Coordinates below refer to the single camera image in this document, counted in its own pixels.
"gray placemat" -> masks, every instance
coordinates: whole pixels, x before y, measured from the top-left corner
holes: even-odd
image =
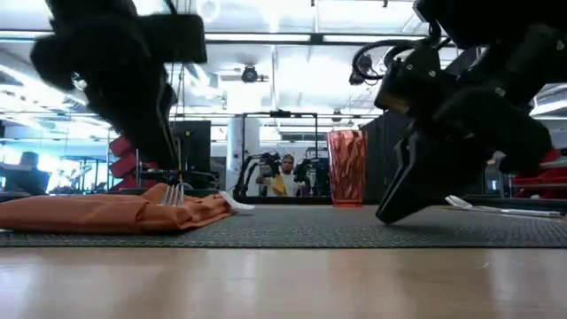
[[[69,235],[0,232],[3,247],[208,248],[566,248],[567,223],[429,208],[384,226],[374,207],[258,207],[175,235]]]

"desk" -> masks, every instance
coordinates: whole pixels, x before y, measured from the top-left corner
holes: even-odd
[[[564,318],[562,250],[0,249],[2,319]]]

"metal fork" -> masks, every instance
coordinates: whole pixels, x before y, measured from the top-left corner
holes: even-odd
[[[177,186],[167,186],[166,194],[164,195],[161,206],[183,206],[185,199],[185,186],[183,183],[178,183]]]

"folded napkin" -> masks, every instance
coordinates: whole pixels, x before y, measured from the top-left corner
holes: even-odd
[[[188,230],[235,213],[221,195],[185,196],[183,206],[160,206],[166,184],[142,196],[37,196],[0,204],[0,229],[77,233],[148,233]]]

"red plastic tumbler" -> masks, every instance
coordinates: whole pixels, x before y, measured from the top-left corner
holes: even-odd
[[[330,193],[334,206],[360,207],[364,191],[366,137],[360,130],[327,134]]]

